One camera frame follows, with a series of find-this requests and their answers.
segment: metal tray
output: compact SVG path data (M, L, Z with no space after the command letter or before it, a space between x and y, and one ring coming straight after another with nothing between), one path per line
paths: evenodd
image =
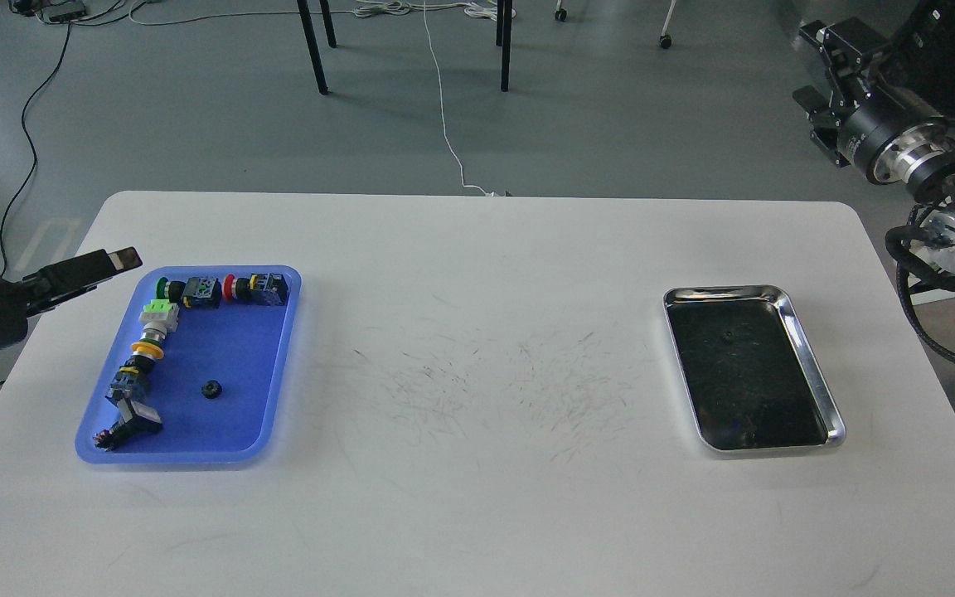
M723 454L846 437L791 299L774 286L677 288L664 298L702 441Z

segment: chair leg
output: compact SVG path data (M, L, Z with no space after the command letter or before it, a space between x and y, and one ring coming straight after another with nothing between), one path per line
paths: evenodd
M308 0L297 0L297 12L300 12L300 24L304 27L304 40L308 43L308 56L312 57L315 84L319 87L319 94L329 94L327 78L322 73L322 60L319 60L319 46L315 45L315 30L312 27L312 13L308 10Z
M496 0L496 45L503 46L503 19L500 18L500 15L503 14L503 3L504 0Z
M334 21L330 19L330 3L319 0L319 10L322 11L322 26L327 30L327 45L337 48L337 38L334 36Z
M511 82L511 15L515 0L500 0L503 11L497 12L496 23L503 23L503 67L500 71L500 91L507 91Z

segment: gray floor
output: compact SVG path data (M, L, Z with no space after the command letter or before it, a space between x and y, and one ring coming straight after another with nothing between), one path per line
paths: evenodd
M64 27L3 4L0 216L31 163L20 109L65 38ZM509 94L499 90L492 23L429 14L448 132L468 182L515 196L843 201L883 254L883 231L905 218L909 196L830 166L791 100L812 82L812 57L792 48L789 32L800 18L833 22L863 3L689 0L668 51L657 46L668 0L565 4L569 22L558 23L553 1L516 2ZM138 16L291 8L169 0ZM888 33L909 9L881 3L861 16ZM8 220L7 277L71 254L102 201L124 189L463 193L441 138L421 16L338 15L335 26L340 46L323 47L329 97L315 91L297 17L77 27L60 74L30 110L41 166ZM188 226L187 214L148 216ZM945 322L955 341L954 303L924 316ZM0 379L16 354L0 354ZM955 408L955 370L936 367Z

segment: electrical component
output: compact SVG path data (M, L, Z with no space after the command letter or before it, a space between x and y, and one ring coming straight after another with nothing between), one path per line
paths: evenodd
M208 400L213 400L220 394L223 393L223 386L220 385L220 382L216 379L209 379L205 382L204 386L201 386L201 395L208 398Z
M157 299L166 299L188 309L216 309L220 307L223 290L220 287L220 280L211 276L194 276L186 282L179 282L179 280L169 282L169 279L162 277L157 280L154 295Z
M285 305L289 287L281 274L252 274L235 278L228 274L223 278L223 298L227 302L257 303L257 305Z

